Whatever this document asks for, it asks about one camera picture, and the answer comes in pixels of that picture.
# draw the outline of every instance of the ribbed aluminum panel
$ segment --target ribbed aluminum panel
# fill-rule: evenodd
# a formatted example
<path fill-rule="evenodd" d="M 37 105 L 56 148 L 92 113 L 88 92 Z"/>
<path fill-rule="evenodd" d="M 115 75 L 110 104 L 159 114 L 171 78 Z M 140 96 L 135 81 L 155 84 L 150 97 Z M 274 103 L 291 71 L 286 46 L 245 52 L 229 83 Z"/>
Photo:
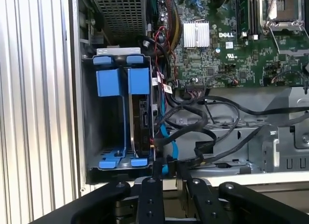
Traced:
<path fill-rule="evenodd" d="M 200 48 L 210 45 L 209 23 L 206 21 L 184 22 L 183 41 L 185 48 Z"/>
<path fill-rule="evenodd" d="M 0 0 L 0 223 L 76 193 L 68 0 Z"/>

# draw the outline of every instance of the green circuit board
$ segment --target green circuit board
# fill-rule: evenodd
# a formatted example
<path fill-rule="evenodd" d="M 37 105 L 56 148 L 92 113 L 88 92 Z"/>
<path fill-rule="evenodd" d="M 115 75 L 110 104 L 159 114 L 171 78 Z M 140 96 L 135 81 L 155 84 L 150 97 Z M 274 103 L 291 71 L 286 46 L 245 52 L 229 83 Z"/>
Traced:
<path fill-rule="evenodd" d="M 297 86 L 302 84 L 297 74 L 287 73 L 277 79 L 276 84 L 270 80 L 276 74 L 286 70 L 302 71 L 309 61 L 308 55 L 291 56 L 279 54 L 278 47 L 270 34 L 261 34 L 258 40 L 240 39 L 236 34 L 235 0 L 229 0 L 219 9 L 210 7 L 211 0 L 201 0 L 201 8 L 192 6 L 188 1 L 176 0 L 182 22 L 194 22 L 205 19 L 210 26 L 210 46 L 188 49 L 183 46 L 183 36 L 176 47 L 176 69 L 178 87 L 203 85 L 207 78 L 224 73 L 237 79 L 239 87 L 259 86 Z M 276 36 L 281 49 L 297 51 L 309 49 L 306 32 L 294 32 L 293 35 Z M 212 87 L 227 87 L 226 79 L 216 79 Z"/>

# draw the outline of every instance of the cpu socket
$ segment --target cpu socket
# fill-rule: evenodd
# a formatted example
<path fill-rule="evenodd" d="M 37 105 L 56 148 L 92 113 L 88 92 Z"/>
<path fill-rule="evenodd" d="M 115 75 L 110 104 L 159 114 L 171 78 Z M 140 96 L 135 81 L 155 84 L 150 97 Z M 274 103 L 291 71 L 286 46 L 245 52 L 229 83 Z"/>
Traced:
<path fill-rule="evenodd" d="M 271 34 L 279 54 L 290 56 L 304 56 L 309 54 L 309 36 L 304 28 L 304 3 L 303 0 L 259 0 L 260 24 L 265 35 Z M 305 37 L 308 47 L 304 49 L 285 49 L 280 36 L 286 32 L 293 39 Z"/>
<path fill-rule="evenodd" d="M 302 0 L 260 0 L 261 26 L 273 31 L 302 30 Z"/>

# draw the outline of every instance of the yellow wire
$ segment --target yellow wire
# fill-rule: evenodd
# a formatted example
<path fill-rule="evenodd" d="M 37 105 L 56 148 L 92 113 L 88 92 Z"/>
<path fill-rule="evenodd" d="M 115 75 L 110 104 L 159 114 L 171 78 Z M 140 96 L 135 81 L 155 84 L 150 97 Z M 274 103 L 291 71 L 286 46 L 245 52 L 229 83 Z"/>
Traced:
<path fill-rule="evenodd" d="M 176 41 L 177 41 L 177 39 L 178 39 L 178 33 L 179 33 L 179 19 L 178 19 L 178 16 L 177 16 L 178 12 L 177 12 L 177 9 L 176 9 L 176 8 L 174 8 L 174 12 L 175 12 L 175 14 L 176 14 L 176 31 L 175 31 L 175 35 L 174 35 L 172 44 L 171 44 L 171 46 L 170 46 L 171 49 L 173 49 L 174 46 L 176 45 Z"/>

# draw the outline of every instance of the motherboard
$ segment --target motherboard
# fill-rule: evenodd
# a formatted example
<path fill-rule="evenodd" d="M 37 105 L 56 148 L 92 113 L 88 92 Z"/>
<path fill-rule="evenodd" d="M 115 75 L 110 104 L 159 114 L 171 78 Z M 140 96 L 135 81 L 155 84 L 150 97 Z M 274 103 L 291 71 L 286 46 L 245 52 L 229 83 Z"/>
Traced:
<path fill-rule="evenodd" d="M 216 74 L 229 75 L 238 84 L 223 77 L 212 87 L 302 85 L 302 78 L 290 71 L 302 72 L 309 61 L 303 0 L 175 2 L 183 25 L 174 50 L 179 88 L 203 87 Z M 207 25 L 199 30 L 196 24 L 203 23 Z"/>

